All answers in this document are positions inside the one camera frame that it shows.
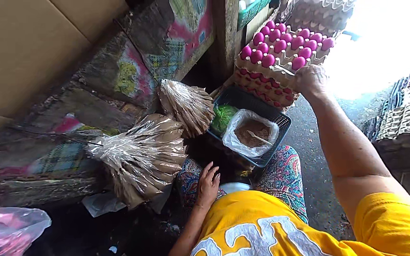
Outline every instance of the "paisley pants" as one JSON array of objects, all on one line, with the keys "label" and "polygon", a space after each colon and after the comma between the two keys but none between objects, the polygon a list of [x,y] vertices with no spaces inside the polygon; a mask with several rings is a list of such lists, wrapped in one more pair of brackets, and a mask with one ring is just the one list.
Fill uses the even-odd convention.
[{"label": "paisley pants", "polygon": [[[196,161],[187,159],[182,170],[178,173],[178,190],[182,204],[186,209],[192,209],[196,202],[196,191],[201,171],[202,167]],[[263,175],[254,185],[254,189],[277,197],[308,224],[300,158],[291,146],[280,145],[278,147]],[[226,192],[220,188],[216,200],[224,195]]]}]

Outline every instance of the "person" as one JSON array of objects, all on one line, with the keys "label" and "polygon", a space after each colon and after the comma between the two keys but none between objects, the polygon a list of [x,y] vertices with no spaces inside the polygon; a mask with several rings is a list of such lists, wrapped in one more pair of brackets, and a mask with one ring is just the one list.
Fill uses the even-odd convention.
[{"label": "person", "polygon": [[324,68],[303,67],[292,81],[316,114],[333,187],[357,241],[339,242],[308,226],[298,155],[281,146],[255,190],[228,195],[214,175],[219,167],[200,172],[186,161],[178,177],[192,210],[170,256],[410,256],[409,194],[327,91]]}]

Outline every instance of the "plastic spoon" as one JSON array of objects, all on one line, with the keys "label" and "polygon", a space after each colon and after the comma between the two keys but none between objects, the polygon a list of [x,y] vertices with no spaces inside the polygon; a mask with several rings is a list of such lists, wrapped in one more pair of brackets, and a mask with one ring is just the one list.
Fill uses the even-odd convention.
[{"label": "plastic spoon", "polygon": [[261,138],[261,137],[257,137],[252,131],[249,131],[249,130],[246,130],[246,131],[249,132],[249,134],[250,134],[252,137],[255,137],[256,139],[258,139],[258,140],[260,140],[260,141],[262,141],[262,142],[265,142],[265,143],[267,143],[267,144],[270,145],[270,146],[273,146],[273,143],[270,143],[270,142],[266,141],[265,139],[263,139],[263,138]]}]

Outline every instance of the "bright light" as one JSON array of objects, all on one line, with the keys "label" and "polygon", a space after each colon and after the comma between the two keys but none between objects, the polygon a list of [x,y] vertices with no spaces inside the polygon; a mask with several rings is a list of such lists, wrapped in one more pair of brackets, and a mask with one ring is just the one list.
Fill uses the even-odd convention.
[{"label": "bright light", "polygon": [[324,62],[337,97],[356,99],[410,73],[410,1],[357,0],[346,30],[361,38],[341,35]]}]

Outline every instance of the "hand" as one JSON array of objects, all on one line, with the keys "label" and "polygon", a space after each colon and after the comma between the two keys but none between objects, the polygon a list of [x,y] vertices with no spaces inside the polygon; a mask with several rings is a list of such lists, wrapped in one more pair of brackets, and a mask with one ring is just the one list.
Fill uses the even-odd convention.
[{"label": "hand", "polygon": [[196,206],[207,210],[216,200],[219,189],[219,178],[221,177],[221,174],[218,174],[213,178],[214,173],[218,171],[219,166],[210,170],[212,166],[213,162],[209,163],[200,173],[199,187],[197,188]]},{"label": "hand", "polygon": [[328,76],[322,66],[310,65],[295,72],[289,87],[302,93],[308,99],[309,96],[327,92],[327,80]]}]

